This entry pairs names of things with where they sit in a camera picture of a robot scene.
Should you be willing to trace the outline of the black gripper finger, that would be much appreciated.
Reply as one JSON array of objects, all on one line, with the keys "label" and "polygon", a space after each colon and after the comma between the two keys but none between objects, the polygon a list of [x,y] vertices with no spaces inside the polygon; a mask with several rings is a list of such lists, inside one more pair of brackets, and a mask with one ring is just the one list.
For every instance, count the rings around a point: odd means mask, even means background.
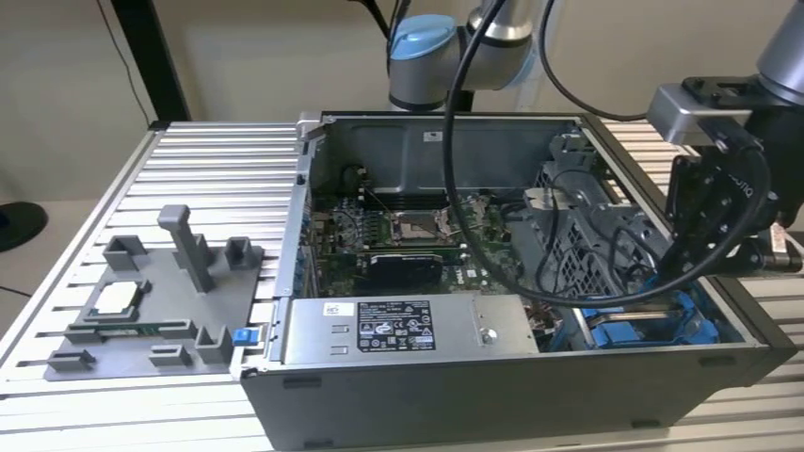
[{"label": "black gripper finger", "polygon": [[784,228],[748,237],[722,265],[723,274],[787,274],[803,270],[803,255]]},{"label": "black gripper finger", "polygon": [[723,169],[711,159],[682,155],[672,161],[664,215],[671,223],[672,244],[660,263],[660,276],[676,279],[690,272],[719,241],[718,223],[726,218],[732,198],[720,191]]}]

